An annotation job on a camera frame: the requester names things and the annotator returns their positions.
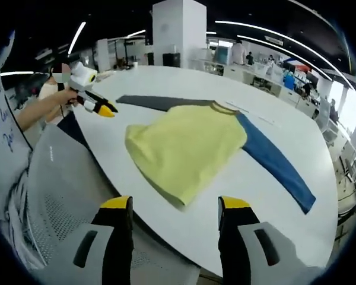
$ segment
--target white shirt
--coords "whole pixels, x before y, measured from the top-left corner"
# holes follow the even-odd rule
[[[231,63],[245,64],[247,49],[241,43],[235,43],[231,48]]]
[[[49,84],[49,83],[45,83],[43,84],[41,90],[40,90],[40,96],[39,96],[39,100],[41,99],[45,99],[46,97],[49,97],[50,95],[54,94],[58,92],[58,85],[57,84]],[[71,112],[72,108],[71,106],[63,106],[62,107],[62,111],[63,111],[63,115],[64,117],[67,116],[67,114],[69,112]],[[57,117],[55,117],[54,119],[52,119],[49,124],[53,123],[55,125],[57,125],[61,120],[63,119],[62,115],[59,115]]]
[[[31,148],[5,100],[0,77],[0,229],[23,264],[39,268],[39,255],[24,240],[30,156]]]

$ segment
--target window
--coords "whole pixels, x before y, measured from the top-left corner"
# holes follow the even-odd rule
[[[347,97],[345,98],[339,121],[351,133],[354,132],[356,128],[356,91],[352,89],[348,89],[347,91]]]
[[[328,102],[331,102],[332,99],[335,100],[335,110],[339,109],[340,101],[342,99],[343,93],[343,84],[333,81],[331,85],[330,95],[328,97]]]

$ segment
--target person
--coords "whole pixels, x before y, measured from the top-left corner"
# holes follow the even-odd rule
[[[249,52],[249,54],[246,56],[246,59],[248,60],[249,65],[253,65],[253,55],[252,52]]]
[[[336,104],[336,101],[334,99],[332,99],[331,100],[331,108],[330,108],[330,119],[332,120],[332,122],[337,124],[339,121],[339,114],[338,114],[338,111],[335,110],[335,104]]]
[[[234,43],[231,48],[232,64],[244,65],[246,53],[247,53],[247,50],[243,46],[243,42],[241,40],[237,40],[237,42]]]
[[[15,33],[9,27],[1,27],[0,32],[1,69],[12,49]],[[77,93],[68,88],[57,91],[44,99],[35,100],[15,118],[5,97],[0,75],[0,230],[17,258],[27,268],[39,268],[42,262],[26,222],[32,148],[23,132],[54,108],[76,98]]]
[[[39,100],[43,100],[58,91],[58,83],[55,81],[52,72],[53,68],[51,67],[49,78],[42,85],[40,90]],[[71,111],[72,109],[70,105],[56,106],[45,116],[45,121],[46,123],[53,123],[57,125]]]
[[[303,90],[304,90],[304,94],[302,97],[308,97],[310,95],[311,90],[315,89],[315,86],[312,82],[310,83],[306,83],[305,85],[303,85]]]

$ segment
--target long-sleeve shirt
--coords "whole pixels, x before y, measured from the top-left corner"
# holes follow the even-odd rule
[[[231,63],[232,64],[245,64],[247,50],[241,43],[235,43],[231,48]]]

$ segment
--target white table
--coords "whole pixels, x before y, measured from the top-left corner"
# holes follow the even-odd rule
[[[336,233],[338,194],[326,143],[314,121],[274,96],[228,78],[201,71],[139,66],[117,72],[93,90],[115,102],[124,94],[232,100],[255,115],[248,118],[283,152],[316,197],[304,215],[291,195],[262,166],[240,150],[191,204],[177,209],[141,175],[126,151],[125,129],[151,124],[164,112],[117,104],[115,118],[78,106],[74,112],[95,158],[121,195],[161,238],[201,267],[222,276],[218,251],[218,197],[246,200],[260,221],[288,237],[307,266],[325,267]]]

